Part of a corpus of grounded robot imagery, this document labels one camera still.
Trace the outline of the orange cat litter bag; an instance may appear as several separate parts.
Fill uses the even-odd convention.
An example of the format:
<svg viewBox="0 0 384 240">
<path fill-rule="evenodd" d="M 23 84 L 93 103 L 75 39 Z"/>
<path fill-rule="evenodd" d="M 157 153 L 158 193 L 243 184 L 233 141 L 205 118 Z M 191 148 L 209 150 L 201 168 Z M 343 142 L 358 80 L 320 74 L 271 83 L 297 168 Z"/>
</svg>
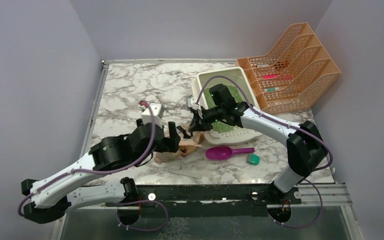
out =
<svg viewBox="0 0 384 240">
<path fill-rule="evenodd" d="M 189 132 L 189 126 L 179 125 L 176 132 L 180 136 L 177 152 L 154 152 L 153 161 L 159 165 L 186 158 L 202 147 L 204 133 L 201 131 Z"/>
</svg>

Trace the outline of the magenta plastic litter scoop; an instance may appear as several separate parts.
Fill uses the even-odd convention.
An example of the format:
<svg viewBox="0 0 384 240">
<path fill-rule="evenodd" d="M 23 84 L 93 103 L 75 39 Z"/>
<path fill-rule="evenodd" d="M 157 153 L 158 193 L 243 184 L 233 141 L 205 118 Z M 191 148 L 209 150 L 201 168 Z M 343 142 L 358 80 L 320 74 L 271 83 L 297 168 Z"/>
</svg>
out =
<svg viewBox="0 0 384 240">
<path fill-rule="evenodd" d="M 231 148 L 229 146 L 216 146 L 209 148 L 205 152 L 205 156 L 212 161 L 224 161 L 234 155 L 250 154 L 254 152 L 255 149 L 253 147 Z"/>
</svg>

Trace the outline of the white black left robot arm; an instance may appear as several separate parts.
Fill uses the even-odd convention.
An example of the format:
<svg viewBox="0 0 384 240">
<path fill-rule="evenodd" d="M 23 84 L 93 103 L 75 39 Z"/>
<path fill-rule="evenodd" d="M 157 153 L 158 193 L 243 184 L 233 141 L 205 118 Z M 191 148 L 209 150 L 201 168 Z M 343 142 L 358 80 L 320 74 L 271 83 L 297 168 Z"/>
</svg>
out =
<svg viewBox="0 0 384 240">
<path fill-rule="evenodd" d="M 103 138 L 79 160 L 53 176 L 23 180 L 21 192 L 25 197 L 18 205 L 18 215 L 45 224 L 72 210 L 100 203 L 137 204 L 141 197 L 130 177 L 91 189 L 84 185 L 106 175 L 140 167 L 153 152 L 177 152 L 181 137 L 172 121 L 168 123 L 168 133 L 166 137 L 163 127 L 143 124 L 138 119 L 132 133 Z"/>
</svg>

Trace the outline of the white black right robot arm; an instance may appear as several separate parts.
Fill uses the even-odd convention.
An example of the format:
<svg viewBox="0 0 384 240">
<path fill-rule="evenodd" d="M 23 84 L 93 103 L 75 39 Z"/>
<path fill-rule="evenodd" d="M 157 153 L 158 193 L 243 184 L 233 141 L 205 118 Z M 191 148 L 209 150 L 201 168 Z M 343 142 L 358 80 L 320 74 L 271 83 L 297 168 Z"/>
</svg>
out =
<svg viewBox="0 0 384 240">
<path fill-rule="evenodd" d="M 228 87 L 217 84 L 209 91 L 214 107 L 205 109 L 194 98 L 187 100 L 193 117 L 189 125 L 191 132 L 212 130 L 213 123 L 223 122 L 231 126 L 245 128 L 266 135 L 283 144 L 287 150 L 288 164 L 271 183 L 269 199 L 280 204 L 289 196 L 289 191 L 301 183 L 327 156 L 327 147 L 311 121 L 297 123 L 286 121 L 261 110 L 246 101 L 237 102 Z"/>
</svg>

